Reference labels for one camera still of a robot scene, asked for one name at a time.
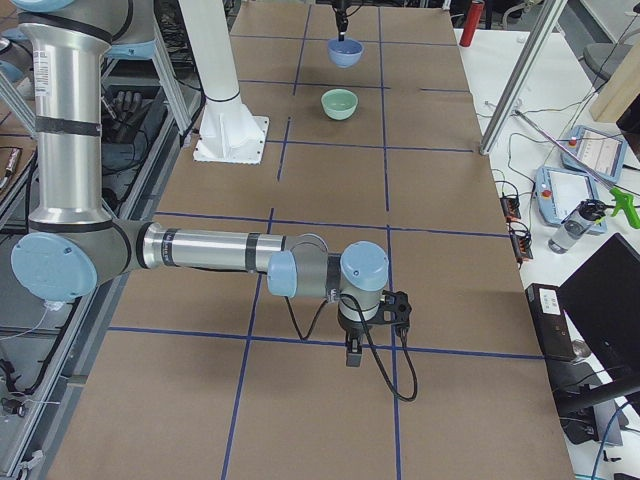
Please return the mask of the green handled grabber tool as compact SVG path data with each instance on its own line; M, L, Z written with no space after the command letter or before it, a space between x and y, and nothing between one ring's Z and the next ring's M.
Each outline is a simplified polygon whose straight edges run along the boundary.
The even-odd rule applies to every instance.
M619 187L624 157L628 144L619 135L606 135L590 127L579 126L568 139L556 139L531 120L524 112L515 110L514 115L555 145L563 155L566 166L585 172L601 183L612 194L615 216L623 212L630 227L639 229L639 209L635 204L638 196L626 187Z

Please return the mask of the green bowl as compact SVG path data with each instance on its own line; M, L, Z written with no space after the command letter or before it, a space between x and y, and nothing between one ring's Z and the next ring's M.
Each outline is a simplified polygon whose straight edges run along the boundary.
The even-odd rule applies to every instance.
M355 93L346 89L331 89L321 96L324 113L332 120L342 121L350 118L359 100Z

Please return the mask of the black orange power strip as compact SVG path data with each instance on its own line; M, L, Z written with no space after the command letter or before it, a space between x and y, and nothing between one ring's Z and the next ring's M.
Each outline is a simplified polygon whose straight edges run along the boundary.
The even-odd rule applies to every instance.
M516 221L521 219L520 200L517 195L505 195L500 197L500 205L507 221Z
M525 261L532 260L532 237L529 228L520 221L509 222L507 227L516 262L522 265Z

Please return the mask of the clear water bottle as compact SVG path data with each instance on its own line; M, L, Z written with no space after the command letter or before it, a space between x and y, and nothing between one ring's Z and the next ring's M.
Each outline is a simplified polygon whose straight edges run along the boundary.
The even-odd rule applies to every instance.
M605 217L605 210L606 205L600 200L581 201L548 240L549 249L556 254L568 252L594 224Z

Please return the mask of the blue bowl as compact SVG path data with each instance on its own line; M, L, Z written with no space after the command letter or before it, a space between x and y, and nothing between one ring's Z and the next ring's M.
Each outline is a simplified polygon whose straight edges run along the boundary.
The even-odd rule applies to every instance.
M357 64L363 54L361 42L345 37L343 40L332 38L327 42L330 61L339 68L350 68Z

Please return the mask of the red cylinder bottle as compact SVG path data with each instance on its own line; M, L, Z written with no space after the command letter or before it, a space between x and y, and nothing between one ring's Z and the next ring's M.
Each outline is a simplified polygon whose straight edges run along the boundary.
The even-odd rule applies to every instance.
M471 0L467 10L463 31L459 40L461 47L471 45L476 29L478 28L485 2L483 0Z

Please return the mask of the black orange power strip far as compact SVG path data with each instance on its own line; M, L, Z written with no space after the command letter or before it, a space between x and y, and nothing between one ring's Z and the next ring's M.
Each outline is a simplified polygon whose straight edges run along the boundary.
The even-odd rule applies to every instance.
M520 200L517 195L505 195L500 197L500 205L507 221L516 221L521 219Z

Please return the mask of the aluminium frame post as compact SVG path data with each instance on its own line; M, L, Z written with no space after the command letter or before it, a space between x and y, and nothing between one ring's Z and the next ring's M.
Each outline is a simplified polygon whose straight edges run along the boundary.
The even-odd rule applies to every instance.
M567 0L544 2L540 15L524 43L494 114L483 134L479 145L479 153L481 155L488 155L498 140L503 127L514 110L515 102L533 65L541 54L567 3Z

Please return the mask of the blue teach pendant far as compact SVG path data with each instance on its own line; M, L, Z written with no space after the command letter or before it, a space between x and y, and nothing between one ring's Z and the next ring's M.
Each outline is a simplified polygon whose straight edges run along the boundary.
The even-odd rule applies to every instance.
M619 180L628 149L628 143L621 134L609 134L577 125L559 142L601 176L611 182Z

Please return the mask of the blue teach pendant near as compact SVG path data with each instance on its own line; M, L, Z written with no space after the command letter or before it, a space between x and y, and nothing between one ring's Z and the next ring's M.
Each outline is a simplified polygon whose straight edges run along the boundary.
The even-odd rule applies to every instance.
M581 201L599 196L588 174L542 166L535 176L535 198L542 221L559 226Z

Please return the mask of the wooden board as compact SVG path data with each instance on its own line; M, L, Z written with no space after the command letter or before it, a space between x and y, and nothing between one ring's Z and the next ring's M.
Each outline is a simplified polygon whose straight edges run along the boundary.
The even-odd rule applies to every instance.
M615 123L639 95L640 45L636 42L589 108L596 122Z

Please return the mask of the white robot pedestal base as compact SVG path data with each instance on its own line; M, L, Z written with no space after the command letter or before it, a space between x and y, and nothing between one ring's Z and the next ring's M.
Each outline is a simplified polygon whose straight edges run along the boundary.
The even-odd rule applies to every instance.
M199 162L256 165L269 127L244 104L221 1L179 3L206 100L194 150Z

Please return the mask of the black monitor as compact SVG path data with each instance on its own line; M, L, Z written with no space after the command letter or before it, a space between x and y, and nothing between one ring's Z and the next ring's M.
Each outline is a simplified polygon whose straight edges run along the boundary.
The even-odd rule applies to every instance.
M612 381L569 396L558 394L566 415L627 396L639 400L639 252L612 235L559 289L570 320Z

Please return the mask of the grey office chair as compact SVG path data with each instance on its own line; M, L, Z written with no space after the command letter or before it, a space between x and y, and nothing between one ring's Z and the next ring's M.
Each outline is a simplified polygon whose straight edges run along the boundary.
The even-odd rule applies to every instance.
M595 74L593 86L600 90L620 66L632 46L622 43L591 43L584 47L582 61Z

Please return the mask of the black computer box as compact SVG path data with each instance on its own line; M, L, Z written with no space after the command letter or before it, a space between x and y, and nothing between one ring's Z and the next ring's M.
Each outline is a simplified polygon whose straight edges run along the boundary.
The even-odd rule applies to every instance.
M558 288L532 283L525 289L541 352L546 360L577 364L584 360L574 349Z

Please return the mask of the blue teach pendant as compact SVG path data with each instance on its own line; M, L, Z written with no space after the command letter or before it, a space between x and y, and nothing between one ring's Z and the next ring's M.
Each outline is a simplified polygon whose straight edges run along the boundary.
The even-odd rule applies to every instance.
M628 149L628 143L621 134L609 134L577 125L559 142L601 176L611 182L619 180Z
M535 176L535 198L542 221L559 226L581 201L599 196L588 174L542 166Z

